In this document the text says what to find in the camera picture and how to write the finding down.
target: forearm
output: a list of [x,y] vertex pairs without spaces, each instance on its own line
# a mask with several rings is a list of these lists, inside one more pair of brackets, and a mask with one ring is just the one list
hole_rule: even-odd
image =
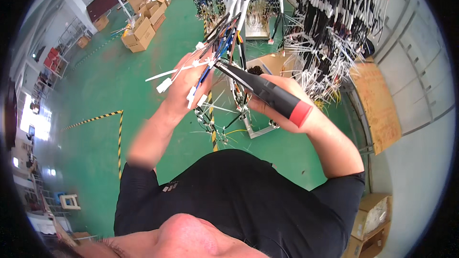
[[166,102],[161,103],[154,115],[136,135],[127,156],[129,165],[152,170],[163,156],[175,127],[183,115],[172,111]]
[[356,146],[320,110],[314,108],[307,136],[312,142],[327,178],[364,171]]

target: stool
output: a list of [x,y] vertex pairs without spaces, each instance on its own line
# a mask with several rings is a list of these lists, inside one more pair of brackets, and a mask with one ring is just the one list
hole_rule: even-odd
[[78,206],[76,194],[61,195],[59,196],[60,205],[63,209],[76,209],[80,210],[81,207]]
[[65,192],[54,192],[54,200],[56,200],[56,204],[60,205],[60,196],[65,195]]

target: black t-shirt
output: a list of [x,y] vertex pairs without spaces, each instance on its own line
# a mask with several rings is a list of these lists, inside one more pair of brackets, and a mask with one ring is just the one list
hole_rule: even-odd
[[339,258],[363,191],[363,172],[309,192],[235,149],[210,153],[163,185],[154,171],[125,164],[114,231],[150,231],[187,213],[273,258]]

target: white stool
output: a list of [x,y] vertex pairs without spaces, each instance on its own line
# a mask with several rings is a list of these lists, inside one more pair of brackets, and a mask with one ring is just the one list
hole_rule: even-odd
[[[61,195],[59,197],[60,199],[60,205],[62,206],[63,209],[76,209],[80,210],[81,207],[78,206],[77,203],[77,196],[76,194],[69,194],[69,195]],[[70,205],[67,204],[66,199],[70,200]]]

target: yellow and black hazard tape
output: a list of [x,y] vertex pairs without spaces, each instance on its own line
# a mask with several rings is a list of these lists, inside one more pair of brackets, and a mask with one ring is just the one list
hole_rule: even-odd
[[[213,104],[212,91],[209,91],[207,103],[209,105]],[[215,122],[215,119],[213,117],[213,107],[209,107],[209,117],[211,122]],[[219,150],[219,146],[217,145],[217,133],[215,132],[215,127],[212,128],[212,149],[214,152]]]
[[98,116],[98,117],[95,117],[95,118],[90,118],[90,119],[84,120],[82,122],[79,122],[77,124],[72,124],[72,125],[70,125],[70,126],[68,126],[66,128],[61,129],[60,131],[63,131],[63,130],[66,130],[66,129],[70,129],[70,128],[74,128],[74,127],[79,126],[81,124],[89,123],[89,122],[95,121],[95,120],[100,119],[100,118],[110,117],[110,116],[116,115],[118,113],[123,113],[123,110],[112,112],[112,113],[106,113],[105,115]]
[[70,126],[68,126],[66,128],[61,129],[60,131],[63,131],[63,130],[66,130],[66,129],[70,129],[70,128],[76,127],[78,125],[81,125],[81,124],[89,123],[89,122],[95,121],[95,120],[100,119],[100,118],[110,117],[110,116],[116,115],[118,113],[121,114],[121,116],[119,118],[119,133],[118,133],[118,177],[119,177],[119,179],[121,179],[121,129],[122,129],[122,126],[123,126],[123,110],[112,112],[112,113],[107,113],[105,115],[98,116],[98,117],[95,117],[95,118],[90,118],[90,119],[84,120],[82,122],[79,122],[77,124],[72,124],[72,125],[70,125]]
[[[206,17],[204,16],[204,37],[207,35],[207,20]],[[209,94],[207,97],[207,103],[212,105],[213,100],[212,100],[212,90],[209,90]],[[214,117],[213,117],[213,107],[209,108],[209,117],[211,122],[215,122]],[[217,132],[215,132],[215,128],[212,130],[212,149],[214,152],[219,150],[219,146],[217,145]]]
[[[92,54],[94,54],[96,51],[98,51],[100,48],[104,47],[107,43],[115,40],[116,38],[120,37],[121,35],[123,34],[123,32],[120,32],[117,36],[113,37],[112,39],[108,40],[107,42],[105,42],[104,44],[102,44],[102,46],[100,46],[99,48],[95,49],[93,52],[91,52],[90,54],[88,54],[86,57],[84,57],[82,60],[80,60],[77,64],[75,64],[75,66],[73,66],[73,68],[70,70],[70,72],[72,72],[73,70],[75,70],[75,68],[77,68],[81,63],[83,63],[86,59],[88,59],[89,57],[91,57]],[[67,71],[66,75],[63,77],[63,79],[65,79],[67,76],[68,76],[68,73],[69,71]]]
[[123,126],[123,110],[119,118],[119,136],[118,136],[118,177],[121,180],[121,128]]

